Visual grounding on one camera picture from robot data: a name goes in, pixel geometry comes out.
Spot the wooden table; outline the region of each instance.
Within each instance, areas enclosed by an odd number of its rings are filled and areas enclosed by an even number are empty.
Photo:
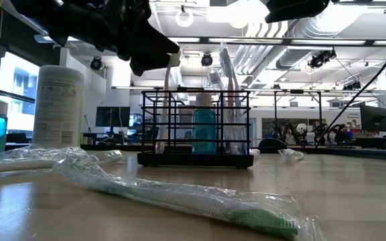
[[[386,161],[260,155],[248,170],[148,167],[135,154],[106,166],[134,177],[296,194],[328,240],[386,240]],[[277,240],[222,222],[79,188],[51,171],[0,176],[0,240]]]

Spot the air duct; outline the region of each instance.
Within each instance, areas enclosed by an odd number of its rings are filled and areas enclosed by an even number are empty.
[[[330,3],[327,9],[313,18],[304,18],[298,21],[294,27],[289,30],[287,37],[292,38],[333,38],[342,30],[351,25],[363,12],[360,6],[342,6]],[[289,50],[287,47],[273,48],[264,61],[254,71],[254,79],[264,76],[266,69],[288,70],[294,67],[299,61],[309,55],[310,50]]]

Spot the computer monitor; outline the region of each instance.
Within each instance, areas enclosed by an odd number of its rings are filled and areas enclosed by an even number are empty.
[[[373,106],[360,106],[361,128],[363,131],[386,132],[386,110]]]
[[[130,107],[97,107],[96,126],[97,127],[128,127]]]

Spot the ceiling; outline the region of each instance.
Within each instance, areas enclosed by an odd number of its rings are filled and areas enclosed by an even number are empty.
[[[153,15],[150,17],[150,24],[161,31],[168,37],[255,37],[263,34],[263,37],[283,37],[286,31],[297,23],[291,21],[289,23],[278,23],[277,25],[267,25],[265,23],[259,25],[246,25],[242,28],[242,22],[252,15],[257,15],[263,12],[266,15],[266,8],[262,10],[260,6],[242,8],[239,5],[235,6],[232,11],[225,11],[222,7],[209,7],[210,0],[161,0],[151,1]],[[181,14],[179,20],[183,23],[188,21],[188,13],[193,16],[193,22],[188,27],[182,27],[177,23],[177,14],[180,11],[180,6],[184,5],[187,13]],[[361,14],[350,26],[338,33],[334,38],[344,39],[386,39],[386,14],[383,14],[386,7],[370,7]],[[332,23],[337,23],[344,16],[337,15]],[[219,63],[218,52],[220,45],[215,44],[183,44],[179,43],[184,55],[182,56],[180,71],[183,79],[189,79],[196,83],[201,83],[201,79],[207,77],[207,69],[200,64],[201,57],[204,52],[209,52],[214,58],[215,66]],[[72,42],[67,45],[71,50],[71,54],[83,61],[89,63],[93,56],[102,56],[103,61],[112,66],[117,61],[117,56],[114,53],[105,51],[98,52],[94,46],[82,42]],[[229,55],[232,62],[236,62],[237,54],[241,52],[243,46],[229,45]],[[247,66],[252,65],[252,56],[259,51],[259,46],[251,50],[251,55],[246,56],[238,62],[243,62]],[[261,88],[270,88],[274,82],[280,84],[282,88],[336,88],[341,89],[343,81],[349,80],[351,74],[356,78],[359,74],[361,81],[367,81],[372,78],[379,70],[379,66],[386,60],[386,48],[365,48],[365,47],[335,47],[338,60],[332,60],[325,64],[321,69],[314,70],[306,66],[310,55],[305,56],[302,61],[298,62],[291,71],[284,71],[282,75],[275,79],[264,81],[266,84],[260,85]],[[260,56],[258,62],[266,61],[266,55]],[[150,79],[157,80],[164,76],[165,70],[155,70],[150,73],[145,73],[142,77],[134,77],[135,85],[140,85],[141,81]],[[239,76],[238,81],[241,83],[247,76]],[[255,76],[255,83],[263,83],[263,77]]]

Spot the black wire basket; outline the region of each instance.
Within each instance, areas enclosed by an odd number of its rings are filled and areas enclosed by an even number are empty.
[[[182,101],[177,100],[179,93],[188,96],[189,94],[209,93],[218,94],[218,99],[212,101],[212,106],[189,106]],[[225,166],[248,168],[253,165],[253,156],[249,154],[250,136],[249,136],[249,91],[218,91],[218,90],[146,90],[142,92],[143,97],[143,122],[142,122],[142,141],[141,152],[137,154],[138,164],[143,166],[158,165],[187,165],[187,166]],[[244,104],[241,106],[227,106],[227,100],[239,98]],[[167,106],[164,106],[164,100],[167,99]],[[186,121],[184,110],[208,109],[213,110],[216,115],[215,123],[195,123]],[[224,114],[229,110],[239,109],[245,122],[224,123]],[[159,122],[162,111],[166,110],[167,122]],[[194,139],[192,135],[186,135],[184,138],[177,138],[177,131],[193,131],[193,126],[206,125],[215,126],[215,139]],[[168,136],[164,139],[158,138],[158,129],[160,126],[166,126]],[[245,139],[226,139],[224,130],[228,127],[245,128]],[[163,153],[157,153],[156,143],[165,143]],[[213,142],[216,143],[215,154],[195,154],[192,152],[193,142]],[[233,155],[226,152],[226,145],[229,143],[242,143],[244,155]]]

